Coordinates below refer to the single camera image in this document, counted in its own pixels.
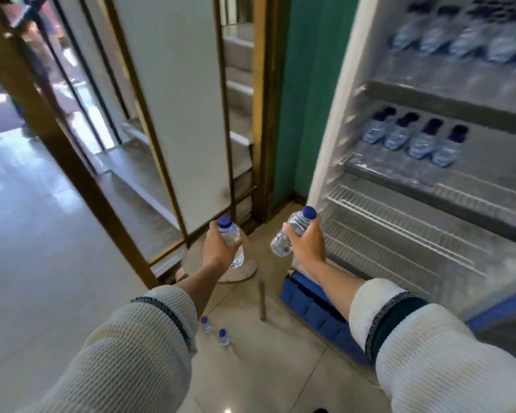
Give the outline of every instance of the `white sweater sleeve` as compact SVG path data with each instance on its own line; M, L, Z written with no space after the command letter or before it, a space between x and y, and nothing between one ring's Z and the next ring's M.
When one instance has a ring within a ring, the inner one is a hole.
M378 315L403 292L382 279L358 291L349 323L363 350ZM424 305L392 330L378 350L376 373L394 413L516 412L516 359L477 341L440 305Z
M191 381L197 312L178 287L144 298L99 326L42 401L23 412L175 412Z

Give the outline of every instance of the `staircase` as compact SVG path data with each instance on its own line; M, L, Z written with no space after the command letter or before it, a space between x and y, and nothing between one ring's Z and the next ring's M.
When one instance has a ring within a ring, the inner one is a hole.
M253 50L254 25L237 24L223 27L224 54L226 59L226 88L229 106L229 135L232 149L235 199L242 196L253 185L252 154L253 138ZM105 195L126 229L136 242L142 254L150 260L153 241L144 237L159 237L162 249L181 237L172 201L159 176L153 160L149 139L144 133L139 118L122 123L129 140L122 145L96 154L104 169L111 174L103 174L100 184ZM243 225L252 217L252 197L237 204L237 223ZM160 266L152 267L160 275L174 265L185 252L167 256Z

